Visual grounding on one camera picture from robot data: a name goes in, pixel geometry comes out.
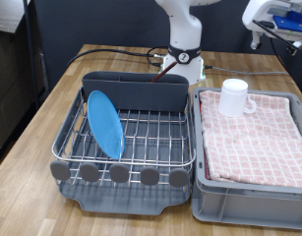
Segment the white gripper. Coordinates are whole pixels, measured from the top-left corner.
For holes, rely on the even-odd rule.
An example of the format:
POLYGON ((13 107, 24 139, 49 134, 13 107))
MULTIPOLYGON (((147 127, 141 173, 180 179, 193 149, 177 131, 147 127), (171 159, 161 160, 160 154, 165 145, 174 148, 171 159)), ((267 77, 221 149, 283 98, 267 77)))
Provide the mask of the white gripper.
POLYGON ((289 55, 302 49, 302 0, 250 0, 242 22, 252 32, 253 50, 260 48, 263 34, 290 43, 289 55))

